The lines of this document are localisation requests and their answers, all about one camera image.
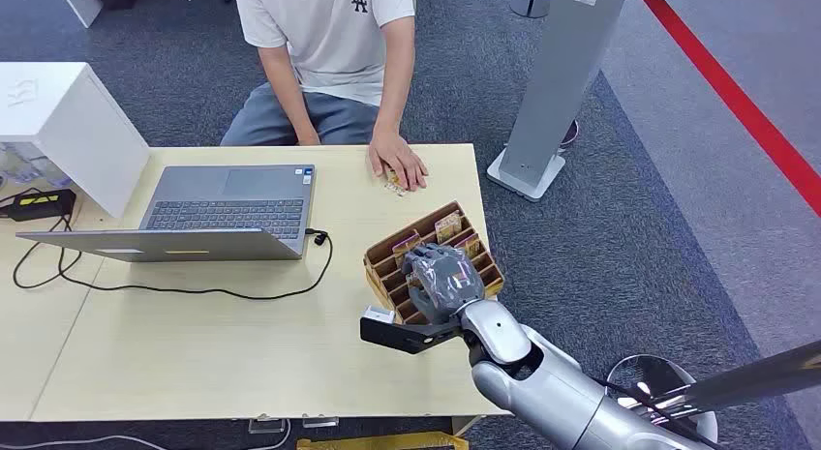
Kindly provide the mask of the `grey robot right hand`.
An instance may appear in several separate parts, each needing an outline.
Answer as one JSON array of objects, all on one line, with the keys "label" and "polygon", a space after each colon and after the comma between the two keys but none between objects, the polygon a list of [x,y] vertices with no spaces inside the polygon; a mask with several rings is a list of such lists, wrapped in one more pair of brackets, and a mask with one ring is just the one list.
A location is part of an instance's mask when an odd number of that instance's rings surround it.
[{"label": "grey robot right hand", "polygon": [[416,246],[405,254],[402,272],[418,281],[409,286],[409,297],[431,324],[444,324],[466,304],[485,297],[484,283],[461,249]]}]

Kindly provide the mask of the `person's left hand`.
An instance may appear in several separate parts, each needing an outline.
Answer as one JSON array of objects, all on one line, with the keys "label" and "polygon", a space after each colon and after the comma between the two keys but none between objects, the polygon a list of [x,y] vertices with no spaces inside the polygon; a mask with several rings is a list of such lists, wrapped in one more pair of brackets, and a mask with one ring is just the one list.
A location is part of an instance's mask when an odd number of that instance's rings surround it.
[{"label": "person's left hand", "polygon": [[376,176],[393,177],[393,184],[406,191],[427,187],[426,165],[396,131],[374,130],[368,156]]}]

